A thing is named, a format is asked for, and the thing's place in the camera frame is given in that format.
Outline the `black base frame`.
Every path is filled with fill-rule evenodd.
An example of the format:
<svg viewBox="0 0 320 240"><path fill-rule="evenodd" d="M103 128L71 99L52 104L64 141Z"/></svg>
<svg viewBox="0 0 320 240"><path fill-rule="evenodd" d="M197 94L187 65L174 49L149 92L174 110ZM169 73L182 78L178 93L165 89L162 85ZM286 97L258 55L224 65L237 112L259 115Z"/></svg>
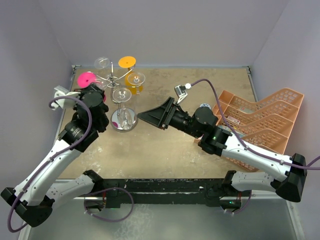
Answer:
<svg viewBox="0 0 320 240"><path fill-rule="evenodd" d="M90 177L94 186L91 193L99 197L100 192L107 191L107 209L120 208L123 204L142 205L205 205L207 207L224 207L239 209L240 197L249 197L250 191L240 192L223 178L189 178L189 179L107 179L93 170L83 173Z"/></svg>

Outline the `chrome wine glass rack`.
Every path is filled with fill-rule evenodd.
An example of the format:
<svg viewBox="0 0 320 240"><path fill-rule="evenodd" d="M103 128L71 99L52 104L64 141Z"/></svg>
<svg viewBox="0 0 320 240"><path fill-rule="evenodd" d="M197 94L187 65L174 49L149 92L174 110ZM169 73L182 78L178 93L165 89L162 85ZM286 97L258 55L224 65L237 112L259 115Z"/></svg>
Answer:
<svg viewBox="0 0 320 240"><path fill-rule="evenodd" d="M110 89L110 99L117 106L110 117L111 126L118 132L131 131L137 123L134 110L126 107L126 103L132 98L131 91L119 82L119 77L114 75L113 62L107 57L96 59L94 67L106 72L106 76L97 74L94 83L105 93Z"/></svg>

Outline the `pink plastic wine glass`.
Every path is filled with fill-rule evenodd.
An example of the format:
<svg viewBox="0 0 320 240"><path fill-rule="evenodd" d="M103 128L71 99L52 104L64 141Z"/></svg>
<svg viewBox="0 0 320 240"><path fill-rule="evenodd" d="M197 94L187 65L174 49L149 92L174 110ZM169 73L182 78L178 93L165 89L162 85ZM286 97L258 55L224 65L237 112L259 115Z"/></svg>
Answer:
<svg viewBox="0 0 320 240"><path fill-rule="evenodd" d="M76 82L80 88L86 88L90 84L94 83L95 79L102 79L102 78L97 76L95 73L91 71L87 71L87 72L81 73L78 76Z"/></svg>

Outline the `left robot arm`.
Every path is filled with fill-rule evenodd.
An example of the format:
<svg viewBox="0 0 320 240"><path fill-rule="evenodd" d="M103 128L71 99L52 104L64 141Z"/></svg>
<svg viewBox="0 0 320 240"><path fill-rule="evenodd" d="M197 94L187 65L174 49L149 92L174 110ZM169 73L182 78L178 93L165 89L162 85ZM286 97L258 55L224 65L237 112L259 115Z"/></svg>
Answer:
<svg viewBox="0 0 320 240"><path fill-rule="evenodd" d="M16 232L11 225L13 213L34 228L67 201L88 194L98 196L103 191L103 179L93 170L60 186L55 181L107 129L109 108L104 103L104 90L94 83L73 91L58 86L54 96L48 104L51 109L71 108L74 114L33 172L16 187L6 187L1 192L11 207L7 227L12 233Z"/></svg>

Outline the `orange plastic basket rack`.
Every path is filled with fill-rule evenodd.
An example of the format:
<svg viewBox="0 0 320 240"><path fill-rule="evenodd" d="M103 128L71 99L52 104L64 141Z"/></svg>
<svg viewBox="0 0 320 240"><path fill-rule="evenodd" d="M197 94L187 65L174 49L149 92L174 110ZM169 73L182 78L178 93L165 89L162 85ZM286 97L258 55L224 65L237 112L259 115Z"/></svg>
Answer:
<svg viewBox="0 0 320 240"><path fill-rule="evenodd" d="M304 95L282 88L258 101L247 101L224 90L218 97L222 112L215 105L212 112L218 117L217 126L229 130L221 113L246 142L283 154L297 119Z"/></svg>

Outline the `clear wine glass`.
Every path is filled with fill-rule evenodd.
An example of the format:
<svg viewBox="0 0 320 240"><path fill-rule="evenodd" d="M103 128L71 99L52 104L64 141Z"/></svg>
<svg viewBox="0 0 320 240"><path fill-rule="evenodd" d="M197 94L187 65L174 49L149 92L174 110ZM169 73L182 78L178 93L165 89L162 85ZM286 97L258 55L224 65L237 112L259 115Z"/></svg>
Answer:
<svg viewBox="0 0 320 240"><path fill-rule="evenodd" d="M113 62L107 57L99 57L94 61L94 67L97 69L97 76L102 79L112 80L114 77Z"/></svg>
<svg viewBox="0 0 320 240"><path fill-rule="evenodd" d="M105 90L107 88L107 82L103 79L95 79L94 84L97 85L101 90Z"/></svg>

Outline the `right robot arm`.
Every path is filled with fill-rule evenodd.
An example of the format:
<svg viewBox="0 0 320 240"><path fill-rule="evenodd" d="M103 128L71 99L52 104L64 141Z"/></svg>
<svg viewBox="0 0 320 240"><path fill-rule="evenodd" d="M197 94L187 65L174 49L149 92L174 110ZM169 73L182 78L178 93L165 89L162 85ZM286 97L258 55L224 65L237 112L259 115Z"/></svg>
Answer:
<svg viewBox="0 0 320 240"><path fill-rule="evenodd" d="M162 105L140 112L137 117L159 129L173 127L199 138L198 146L210 155L236 159L260 170L251 173L229 171L222 183L226 195L259 190L274 192L290 202L302 200L307 178L303 155L279 154L243 141L235 133L217 126L218 118L208 107L198 107L193 115L189 115L169 97Z"/></svg>

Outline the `yellow plastic wine glass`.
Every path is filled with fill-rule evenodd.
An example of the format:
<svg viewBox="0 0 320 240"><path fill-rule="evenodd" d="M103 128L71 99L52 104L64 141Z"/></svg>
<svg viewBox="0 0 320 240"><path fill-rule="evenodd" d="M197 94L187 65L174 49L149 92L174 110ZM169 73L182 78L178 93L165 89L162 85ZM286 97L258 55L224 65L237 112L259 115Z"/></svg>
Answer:
<svg viewBox="0 0 320 240"><path fill-rule="evenodd" d="M124 76L124 85L130 90L132 95L138 95L143 91L143 84L146 77L143 73L135 71L136 59L133 56L124 56L118 61L118 65L127 69Z"/></svg>

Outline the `blue white small jar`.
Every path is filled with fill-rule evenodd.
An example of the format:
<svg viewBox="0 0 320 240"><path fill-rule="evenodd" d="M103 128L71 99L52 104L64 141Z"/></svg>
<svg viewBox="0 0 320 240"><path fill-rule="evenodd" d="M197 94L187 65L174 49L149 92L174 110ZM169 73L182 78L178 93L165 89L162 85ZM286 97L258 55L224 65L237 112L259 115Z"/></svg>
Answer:
<svg viewBox="0 0 320 240"><path fill-rule="evenodd" d="M212 109L208 103L202 103L199 107L200 108L209 108L210 110Z"/></svg>

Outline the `clear champagne flute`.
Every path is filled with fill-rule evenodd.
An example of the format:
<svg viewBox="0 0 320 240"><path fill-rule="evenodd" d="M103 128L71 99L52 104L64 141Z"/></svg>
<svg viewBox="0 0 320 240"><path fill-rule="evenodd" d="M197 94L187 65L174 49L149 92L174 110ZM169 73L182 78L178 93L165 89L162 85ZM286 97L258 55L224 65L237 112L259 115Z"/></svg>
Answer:
<svg viewBox="0 0 320 240"><path fill-rule="evenodd" d="M119 132L131 131L137 124L135 111L126 106L131 97L131 91L125 87L117 88L112 93L117 109L112 113L111 123L112 127Z"/></svg>
<svg viewBox="0 0 320 240"><path fill-rule="evenodd" d="M146 77L141 72L133 72L127 78L127 83L130 87L140 87L145 83Z"/></svg>

